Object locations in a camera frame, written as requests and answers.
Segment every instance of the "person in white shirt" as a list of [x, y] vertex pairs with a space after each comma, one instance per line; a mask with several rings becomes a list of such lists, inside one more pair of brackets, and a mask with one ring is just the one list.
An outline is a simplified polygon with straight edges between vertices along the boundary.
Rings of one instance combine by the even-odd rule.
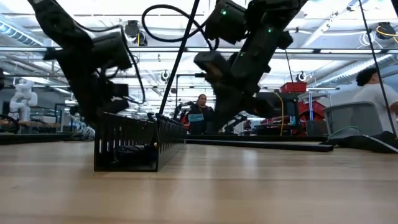
[[[375, 68], [367, 68], [359, 72], [358, 76], [356, 77], [356, 83], [362, 88], [354, 96], [354, 101], [374, 103], [376, 105], [377, 112], [379, 113], [383, 130], [393, 133], [388, 117], [386, 102], [381, 90], [379, 75], [377, 75], [377, 70]], [[396, 121], [398, 113], [398, 93], [389, 85], [383, 84], [383, 87], [384, 91], [386, 92], [392, 122], [394, 123], [395, 130], [398, 133]]]

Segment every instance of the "fluorescent light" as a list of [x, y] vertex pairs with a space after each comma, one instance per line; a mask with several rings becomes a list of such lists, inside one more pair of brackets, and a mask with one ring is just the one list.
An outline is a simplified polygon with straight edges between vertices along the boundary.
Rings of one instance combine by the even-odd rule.
[[308, 87], [307, 88], [307, 91], [308, 90], [339, 90], [340, 88], [338, 88], [338, 87], [325, 87], [325, 88], [322, 88], [322, 87]]
[[[179, 47], [130, 47], [131, 52], [174, 52], [177, 53]], [[0, 47], [0, 52], [45, 52], [46, 47]], [[398, 54], [398, 50], [388, 50], [389, 54]], [[209, 51], [205, 47], [188, 47], [184, 52], [199, 53]], [[217, 51], [221, 53], [239, 52], [240, 48], [234, 47], [220, 47]], [[372, 50], [369, 49], [287, 49], [289, 54], [371, 54]], [[382, 50], [374, 50], [376, 54], [381, 53]], [[277, 49], [275, 54], [284, 54], [285, 50]]]
[[[223, 53], [234, 53], [234, 52], [239, 52], [241, 49], [240, 48], [234, 48], [234, 47], [230, 47], [230, 48], [218, 48], [217, 51], [219, 52], [223, 52]], [[187, 49], [187, 52], [207, 52], [210, 51], [209, 48], [206, 47], [189, 47]]]
[[61, 92], [61, 93], [66, 93], [66, 94], [71, 94], [69, 91], [63, 90], [61, 88], [54, 88], [55, 90]]
[[[375, 54], [380, 53], [381, 50], [374, 50]], [[350, 50], [343, 50], [343, 49], [328, 49], [328, 50], [321, 50], [321, 54], [371, 54], [372, 50], [368, 49], [350, 49]]]
[[68, 85], [51, 85], [51, 87], [54, 87], [54, 88], [68, 88], [69, 86]]
[[67, 105], [76, 105], [77, 101], [76, 100], [65, 100], [65, 104], [67, 104]]
[[22, 77], [25, 80], [33, 81], [40, 84], [51, 84], [52, 82], [44, 79], [44, 78], [37, 78], [37, 77]]
[[280, 87], [273, 87], [273, 86], [270, 86], [270, 87], [262, 86], [261, 88], [266, 89], [266, 90], [278, 90], [278, 89], [280, 89]]
[[[313, 53], [313, 49], [286, 49], [289, 54], [310, 54]], [[275, 53], [285, 53], [285, 50], [276, 49]]]
[[179, 47], [130, 47], [131, 52], [178, 52]]

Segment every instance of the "black cable organizer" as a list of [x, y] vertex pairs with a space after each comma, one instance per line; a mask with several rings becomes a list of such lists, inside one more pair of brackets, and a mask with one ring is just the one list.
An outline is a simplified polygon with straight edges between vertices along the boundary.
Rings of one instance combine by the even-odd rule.
[[157, 172], [166, 165], [183, 147], [187, 130], [161, 114], [148, 118], [103, 113], [96, 127], [94, 170]]

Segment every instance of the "white humanoid robot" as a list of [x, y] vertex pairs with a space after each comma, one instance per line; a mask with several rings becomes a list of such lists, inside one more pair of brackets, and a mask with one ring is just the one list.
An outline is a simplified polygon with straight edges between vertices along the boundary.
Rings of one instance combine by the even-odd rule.
[[33, 81], [19, 80], [15, 85], [15, 94], [10, 100], [8, 116], [20, 121], [30, 121], [30, 107], [37, 105], [37, 94], [32, 92], [34, 84]]

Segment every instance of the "gray bin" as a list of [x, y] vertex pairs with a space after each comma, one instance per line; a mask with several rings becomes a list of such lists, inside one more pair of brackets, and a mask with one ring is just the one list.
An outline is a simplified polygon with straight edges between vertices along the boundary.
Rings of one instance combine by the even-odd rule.
[[333, 134], [348, 126], [356, 126], [361, 134], [377, 135], [383, 132], [376, 107], [370, 102], [345, 103], [323, 109], [328, 133]]

